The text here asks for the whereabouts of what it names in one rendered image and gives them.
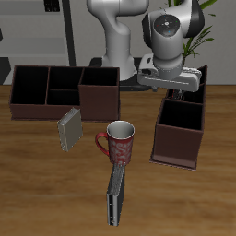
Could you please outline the flat black base plate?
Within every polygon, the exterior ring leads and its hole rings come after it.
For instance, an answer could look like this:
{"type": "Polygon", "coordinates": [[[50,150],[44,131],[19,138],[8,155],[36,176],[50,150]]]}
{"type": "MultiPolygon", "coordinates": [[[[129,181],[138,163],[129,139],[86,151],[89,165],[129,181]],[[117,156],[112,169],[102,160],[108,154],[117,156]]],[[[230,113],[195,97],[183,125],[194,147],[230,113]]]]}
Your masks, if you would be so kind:
{"type": "MultiPolygon", "coordinates": [[[[94,57],[90,60],[89,63],[92,67],[101,67],[102,66],[102,59],[100,57],[94,57]]],[[[137,74],[134,74],[131,78],[121,81],[120,82],[120,90],[121,91],[147,91],[152,90],[153,92],[157,92],[158,88],[147,85],[140,85],[137,82],[137,74]]]]}

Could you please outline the dark grey book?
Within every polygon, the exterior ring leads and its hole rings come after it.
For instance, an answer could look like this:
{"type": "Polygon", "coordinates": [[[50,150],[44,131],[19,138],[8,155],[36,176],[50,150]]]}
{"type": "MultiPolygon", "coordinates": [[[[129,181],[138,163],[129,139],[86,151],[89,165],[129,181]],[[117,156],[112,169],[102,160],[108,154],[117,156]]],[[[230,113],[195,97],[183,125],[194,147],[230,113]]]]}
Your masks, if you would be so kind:
{"type": "Polygon", "coordinates": [[[124,201],[125,165],[114,164],[107,189],[108,224],[118,226],[124,201]]]}

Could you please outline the white shelf unit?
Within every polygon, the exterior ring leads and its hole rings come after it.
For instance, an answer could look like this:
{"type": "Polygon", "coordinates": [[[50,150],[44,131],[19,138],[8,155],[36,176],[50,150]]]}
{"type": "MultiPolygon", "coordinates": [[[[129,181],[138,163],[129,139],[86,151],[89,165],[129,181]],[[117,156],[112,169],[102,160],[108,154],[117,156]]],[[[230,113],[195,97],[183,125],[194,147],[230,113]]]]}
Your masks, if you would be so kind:
{"type": "Polygon", "coordinates": [[[51,65],[76,65],[70,0],[46,12],[43,0],[0,0],[0,57],[52,58],[51,65]]]}

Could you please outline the black box on shelf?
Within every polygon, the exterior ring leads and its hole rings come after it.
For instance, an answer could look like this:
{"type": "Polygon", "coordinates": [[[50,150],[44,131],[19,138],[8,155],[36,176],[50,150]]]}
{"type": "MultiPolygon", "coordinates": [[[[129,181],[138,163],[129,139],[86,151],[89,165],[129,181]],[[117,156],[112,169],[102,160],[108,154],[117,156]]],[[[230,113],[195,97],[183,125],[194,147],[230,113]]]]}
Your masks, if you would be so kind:
{"type": "Polygon", "coordinates": [[[59,0],[43,0],[44,9],[46,12],[59,12],[59,0]]]}

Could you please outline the wide dark brown desk caddy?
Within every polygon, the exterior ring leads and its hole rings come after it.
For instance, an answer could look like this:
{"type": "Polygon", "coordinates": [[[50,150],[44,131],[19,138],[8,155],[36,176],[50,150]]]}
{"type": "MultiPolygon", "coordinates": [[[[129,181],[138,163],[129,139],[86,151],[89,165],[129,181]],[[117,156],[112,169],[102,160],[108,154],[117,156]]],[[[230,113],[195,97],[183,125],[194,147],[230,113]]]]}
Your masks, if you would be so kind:
{"type": "Polygon", "coordinates": [[[70,109],[88,122],[120,118],[117,67],[17,65],[9,107],[14,120],[59,120],[70,109]]]}

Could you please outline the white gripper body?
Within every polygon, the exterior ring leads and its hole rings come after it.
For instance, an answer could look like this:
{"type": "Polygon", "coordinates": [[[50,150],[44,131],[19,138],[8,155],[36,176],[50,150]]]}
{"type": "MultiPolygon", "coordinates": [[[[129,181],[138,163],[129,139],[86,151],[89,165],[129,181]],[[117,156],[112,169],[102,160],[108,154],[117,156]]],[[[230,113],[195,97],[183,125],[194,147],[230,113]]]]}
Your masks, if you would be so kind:
{"type": "Polygon", "coordinates": [[[161,79],[153,70],[145,69],[144,73],[138,73],[137,82],[140,85],[151,86],[153,89],[165,88],[196,92],[199,89],[201,76],[200,70],[184,67],[182,73],[176,78],[161,79]]]}

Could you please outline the red patterned mug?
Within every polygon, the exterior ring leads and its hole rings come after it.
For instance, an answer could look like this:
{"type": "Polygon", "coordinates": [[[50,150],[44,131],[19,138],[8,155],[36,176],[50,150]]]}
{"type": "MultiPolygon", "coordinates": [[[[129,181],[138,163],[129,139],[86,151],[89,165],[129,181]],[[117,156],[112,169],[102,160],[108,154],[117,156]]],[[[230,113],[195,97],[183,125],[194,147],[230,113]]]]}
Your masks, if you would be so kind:
{"type": "Polygon", "coordinates": [[[109,157],[111,164],[127,165],[131,160],[135,128],[127,121],[114,121],[107,126],[106,132],[95,136],[97,147],[109,157]],[[105,149],[99,142],[100,137],[108,141],[105,149]]]}

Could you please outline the narrow dark brown desk caddy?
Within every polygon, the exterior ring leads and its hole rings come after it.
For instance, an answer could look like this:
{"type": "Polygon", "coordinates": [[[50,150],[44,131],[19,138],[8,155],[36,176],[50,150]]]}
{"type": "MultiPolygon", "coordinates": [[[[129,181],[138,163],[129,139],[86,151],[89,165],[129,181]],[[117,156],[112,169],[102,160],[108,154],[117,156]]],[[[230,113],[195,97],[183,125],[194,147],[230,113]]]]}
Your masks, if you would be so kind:
{"type": "Polygon", "coordinates": [[[159,108],[150,162],[196,170],[205,125],[207,66],[199,71],[197,92],[185,92],[181,100],[174,100],[173,90],[167,90],[159,108]]]}

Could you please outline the green pot plant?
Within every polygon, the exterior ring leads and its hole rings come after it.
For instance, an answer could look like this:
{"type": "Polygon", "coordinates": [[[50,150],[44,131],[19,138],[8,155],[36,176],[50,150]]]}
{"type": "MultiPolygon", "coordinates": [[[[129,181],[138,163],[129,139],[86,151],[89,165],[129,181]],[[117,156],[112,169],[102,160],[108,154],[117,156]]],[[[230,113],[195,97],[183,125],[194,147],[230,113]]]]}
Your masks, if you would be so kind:
{"type": "MultiPolygon", "coordinates": [[[[218,0],[206,0],[200,6],[202,9],[205,9],[218,0]]],[[[167,6],[178,6],[182,0],[168,0],[167,6]]],[[[211,26],[203,29],[197,36],[191,37],[187,43],[183,43],[183,65],[185,65],[185,60],[189,55],[196,56],[197,53],[195,49],[200,46],[202,43],[213,41],[213,38],[208,38],[207,35],[210,33],[211,26]]]]}

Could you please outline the pale grey book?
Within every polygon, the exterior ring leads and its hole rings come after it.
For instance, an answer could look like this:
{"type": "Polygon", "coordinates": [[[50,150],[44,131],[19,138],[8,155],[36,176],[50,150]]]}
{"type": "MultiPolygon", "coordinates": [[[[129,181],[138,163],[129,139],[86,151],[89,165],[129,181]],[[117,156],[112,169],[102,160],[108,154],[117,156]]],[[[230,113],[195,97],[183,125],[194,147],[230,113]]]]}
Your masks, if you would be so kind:
{"type": "Polygon", "coordinates": [[[61,148],[68,152],[71,147],[83,136],[81,113],[79,109],[72,108],[61,120],[57,122],[61,148]]]}

